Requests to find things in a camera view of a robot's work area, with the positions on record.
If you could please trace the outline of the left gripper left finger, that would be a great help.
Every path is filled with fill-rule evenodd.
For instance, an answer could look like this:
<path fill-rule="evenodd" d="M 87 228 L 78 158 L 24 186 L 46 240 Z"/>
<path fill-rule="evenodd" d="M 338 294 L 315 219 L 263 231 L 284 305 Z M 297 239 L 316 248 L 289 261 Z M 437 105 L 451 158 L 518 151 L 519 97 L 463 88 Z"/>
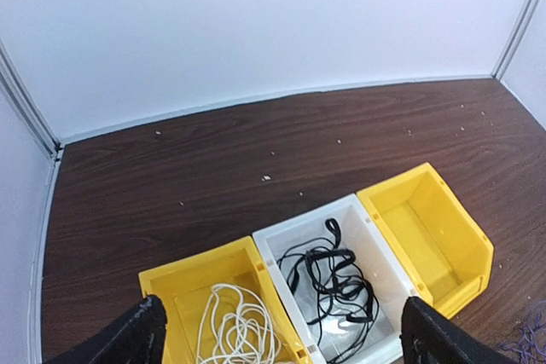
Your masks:
<path fill-rule="evenodd" d="M 146 296 L 81 344 L 49 363 L 161 363 L 166 343 L 166 310 Z"/>

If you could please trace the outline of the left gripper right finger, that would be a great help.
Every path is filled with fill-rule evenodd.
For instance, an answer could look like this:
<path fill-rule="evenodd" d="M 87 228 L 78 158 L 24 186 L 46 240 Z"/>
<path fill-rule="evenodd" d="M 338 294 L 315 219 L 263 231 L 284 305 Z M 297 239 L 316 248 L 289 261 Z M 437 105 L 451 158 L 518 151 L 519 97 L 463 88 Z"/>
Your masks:
<path fill-rule="evenodd" d="M 401 318 L 405 363 L 510 363 L 443 317 L 419 297 L 406 300 Z"/>

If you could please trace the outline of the yellow bin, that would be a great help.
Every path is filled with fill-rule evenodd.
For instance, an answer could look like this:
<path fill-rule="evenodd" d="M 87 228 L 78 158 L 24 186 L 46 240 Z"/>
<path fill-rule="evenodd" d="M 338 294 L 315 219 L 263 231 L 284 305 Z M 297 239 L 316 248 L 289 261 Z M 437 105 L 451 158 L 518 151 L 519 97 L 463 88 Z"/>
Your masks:
<path fill-rule="evenodd" d="M 494 246 L 429 163 L 357 192 L 418 294 L 451 319 L 487 288 Z"/>
<path fill-rule="evenodd" d="M 309 363 L 249 236 L 138 275 L 166 310 L 164 363 Z"/>

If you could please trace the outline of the white translucent bin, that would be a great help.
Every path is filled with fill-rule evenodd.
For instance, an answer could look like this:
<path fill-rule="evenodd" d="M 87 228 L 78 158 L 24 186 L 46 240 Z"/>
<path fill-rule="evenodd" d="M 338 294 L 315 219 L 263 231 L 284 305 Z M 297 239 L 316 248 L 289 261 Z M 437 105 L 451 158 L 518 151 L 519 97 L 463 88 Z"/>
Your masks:
<path fill-rule="evenodd" d="M 313 363 L 393 363 L 415 287 L 355 194 L 253 233 Z"/>

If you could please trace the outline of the left aluminium frame post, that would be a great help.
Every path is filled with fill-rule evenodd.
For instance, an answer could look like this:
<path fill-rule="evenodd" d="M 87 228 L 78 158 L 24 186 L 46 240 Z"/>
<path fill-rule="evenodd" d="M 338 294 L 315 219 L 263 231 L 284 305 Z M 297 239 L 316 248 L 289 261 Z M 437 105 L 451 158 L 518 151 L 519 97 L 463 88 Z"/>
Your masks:
<path fill-rule="evenodd" d="M 61 160 L 63 146 L 30 96 L 1 43 L 1 91 L 47 158 Z"/>

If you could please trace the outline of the aluminium frame post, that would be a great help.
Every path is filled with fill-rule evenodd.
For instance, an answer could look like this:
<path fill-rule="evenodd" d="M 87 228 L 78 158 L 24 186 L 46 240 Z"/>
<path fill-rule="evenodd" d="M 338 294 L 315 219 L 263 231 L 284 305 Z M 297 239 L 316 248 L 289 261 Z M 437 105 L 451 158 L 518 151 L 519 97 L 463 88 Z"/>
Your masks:
<path fill-rule="evenodd" d="M 1 91 L 47 158 L 61 160 L 63 146 L 30 96 L 1 43 Z"/>
<path fill-rule="evenodd" d="M 508 36 L 507 42 L 497 60 L 497 63 L 491 71 L 491 77 L 501 81 L 508 70 L 518 48 L 526 34 L 527 28 L 531 23 L 540 0 L 524 0 L 513 28 Z"/>

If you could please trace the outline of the right aluminium frame post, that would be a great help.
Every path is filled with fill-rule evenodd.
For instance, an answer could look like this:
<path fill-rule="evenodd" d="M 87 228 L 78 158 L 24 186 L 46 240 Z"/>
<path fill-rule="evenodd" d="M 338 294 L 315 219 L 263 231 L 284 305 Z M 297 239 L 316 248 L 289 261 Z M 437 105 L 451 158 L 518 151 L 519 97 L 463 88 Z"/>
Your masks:
<path fill-rule="evenodd" d="M 497 63 L 491 71 L 491 77 L 501 81 L 508 70 L 518 48 L 526 34 L 527 28 L 531 23 L 540 0 L 524 0 L 513 28 L 508 36 L 507 42 L 497 60 Z"/>

